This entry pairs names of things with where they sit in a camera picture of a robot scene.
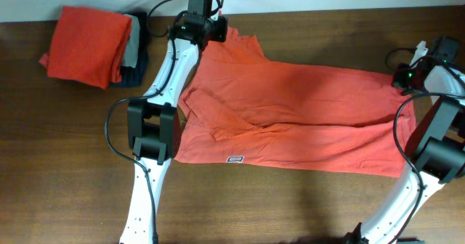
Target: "brown wooden surface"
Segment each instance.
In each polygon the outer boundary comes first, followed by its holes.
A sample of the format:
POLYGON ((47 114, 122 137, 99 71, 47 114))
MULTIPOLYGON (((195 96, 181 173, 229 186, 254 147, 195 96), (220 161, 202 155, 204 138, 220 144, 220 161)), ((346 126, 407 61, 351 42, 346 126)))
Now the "brown wooden surface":
MULTIPOLYGON (((234 15, 230 26, 257 35, 271 60, 388 73, 383 60, 392 48, 443 35, 465 41, 464 18, 464 7, 371 9, 234 15)), ((147 89, 166 39, 152 42, 141 89, 103 91, 47 78, 37 60, 54 26, 0 24, 0 243, 117 243, 134 167, 110 152, 103 122, 118 98, 147 89)), ((428 103, 417 106, 420 116, 428 103)), ((113 143, 129 153, 124 107, 115 111, 110 132, 113 143)), ((174 161, 163 186, 158 231, 162 243, 341 236, 372 214, 394 183, 380 176, 174 161)), ((446 185, 404 236, 464 243, 464 187, 465 180, 446 185)))

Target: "folded shirt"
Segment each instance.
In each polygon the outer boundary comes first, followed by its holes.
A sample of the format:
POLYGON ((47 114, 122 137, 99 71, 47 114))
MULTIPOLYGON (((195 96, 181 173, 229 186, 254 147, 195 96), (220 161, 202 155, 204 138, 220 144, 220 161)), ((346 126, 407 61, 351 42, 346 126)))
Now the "folded shirt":
MULTIPOLYGON (((230 28, 226 42, 209 42, 180 97, 187 125, 175 160, 399 176, 392 122, 407 97, 391 79, 269 61, 254 36, 230 28)), ((398 121, 402 146, 415 126, 410 104, 398 121)))
POLYGON ((110 83, 110 87, 132 88, 140 86, 142 84, 145 70, 148 66, 149 57, 147 53, 147 45, 150 35, 145 28, 147 14, 145 12, 132 12, 128 14, 128 16, 133 18, 133 28, 124 54, 126 56, 128 50, 130 50, 130 55, 128 56, 132 58, 135 50, 136 65, 134 67, 127 66, 125 65, 126 63, 122 62, 120 70, 122 76, 121 81, 116 84, 110 83))
POLYGON ((47 75, 103 89, 110 81, 120 82, 131 23, 130 17, 115 12, 63 7, 49 51, 47 75))
POLYGON ((139 18, 134 15, 125 15, 132 19, 131 22, 131 34, 129 35, 128 43, 124 50, 123 59, 121 61, 121 67, 136 68, 137 58, 139 52, 139 34, 140 34, 140 23, 139 18))

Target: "stack of folded clothes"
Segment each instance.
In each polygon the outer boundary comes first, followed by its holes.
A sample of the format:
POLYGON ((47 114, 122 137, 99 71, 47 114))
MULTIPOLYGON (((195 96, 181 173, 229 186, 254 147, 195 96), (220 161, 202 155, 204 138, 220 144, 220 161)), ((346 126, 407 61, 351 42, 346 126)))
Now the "stack of folded clothes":
POLYGON ((63 7, 50 51, 40 63, 53 78, 106 89, 137 87, 148 64, 147 14, 63 7))

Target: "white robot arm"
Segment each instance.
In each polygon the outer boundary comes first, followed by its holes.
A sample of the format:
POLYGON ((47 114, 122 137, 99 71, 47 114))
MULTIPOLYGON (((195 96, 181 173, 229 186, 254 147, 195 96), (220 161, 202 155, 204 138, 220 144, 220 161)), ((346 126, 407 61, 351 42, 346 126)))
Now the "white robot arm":
POLYGON ((134 98, 128 106, 129 146, 135 155, 134 189, 128 220, 120 243, 157 243, 155 215, 163 178, 176 155, 180 142, 177 103, 186 78, 198 64, 200 53, 209 41, 225 41, 227 19, 211 10, 212 0, 189 0, 185 21, 169 29, 165 60, 144 99, 134 98), (159 118, 159 124, 145 119, 159 118), (149 176, 138 166, 144 166, 149 176))
MULTIPOLYGON (((434 106, 413 132, 405 152, 395 134, 397 147, 408 157, 403 172, 378 211, 359 223, 354 232, 348 233, 344 244, 396 243, 418 209, 445 184, 464 175, 464 145, 445 135, 452 127, 460 137, 465 137, 465 75, 450 63, 456 56, 457 42, 447 37, 439 38, 433 46, 435 50, 428 53, 426 43, 422 41, 417 46, 409 69, 399 73, 406 77, 405 84, 408 85, 405 85, 405 89, 413 86, 424 90, 424 93, 411 97, 403 105, 417 97, 431 97, 434 106), (424 58, 434 59, 433 64, 418 65, 424 58)), ((399 243, 424 242, 399 240, 399 243)))

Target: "orange t-shirt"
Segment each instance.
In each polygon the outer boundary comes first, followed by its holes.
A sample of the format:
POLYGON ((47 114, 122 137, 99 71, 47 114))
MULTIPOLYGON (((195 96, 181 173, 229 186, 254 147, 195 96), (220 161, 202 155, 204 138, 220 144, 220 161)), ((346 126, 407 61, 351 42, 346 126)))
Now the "orange t-shirt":
MULTIPOLYGON (((176 160, 399 176, 392 121, 406 97, 391 76, 269 61, 255 36, 229 29, 209 42, 179 106, 187 116, 176 160)), ((413 106, 398 121, 402 145, 413 106)))
POLYGON ((63 7, 50 53, 40 63, 53 78, 108 88, 121 82, 121 59, 131 34, 130 17, 87 7, 63 7))

